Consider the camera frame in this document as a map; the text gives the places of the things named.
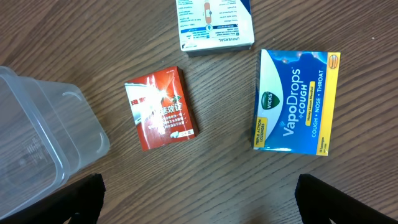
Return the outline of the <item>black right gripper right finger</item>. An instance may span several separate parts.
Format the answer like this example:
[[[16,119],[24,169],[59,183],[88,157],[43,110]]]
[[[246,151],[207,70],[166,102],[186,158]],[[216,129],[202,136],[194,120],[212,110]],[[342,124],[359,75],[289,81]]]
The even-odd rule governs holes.
[[[299,176],[295,199],[304,224],[397,224],[397,220],[310,174]]]

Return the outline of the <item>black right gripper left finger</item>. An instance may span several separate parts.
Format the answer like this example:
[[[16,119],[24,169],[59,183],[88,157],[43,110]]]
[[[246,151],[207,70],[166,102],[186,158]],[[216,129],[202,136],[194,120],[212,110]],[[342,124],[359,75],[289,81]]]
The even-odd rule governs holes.
[[[98,221],[106,187],[101,174],[90,174],[35,204],[1,220],[1,224],[90,223]]]

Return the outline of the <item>white bandage box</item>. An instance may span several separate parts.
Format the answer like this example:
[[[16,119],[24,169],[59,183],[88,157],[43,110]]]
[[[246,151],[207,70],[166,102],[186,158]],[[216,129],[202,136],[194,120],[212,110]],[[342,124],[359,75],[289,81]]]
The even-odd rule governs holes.
[[[180,50],[190,57],[249,50],[250,0],[176,0]]]

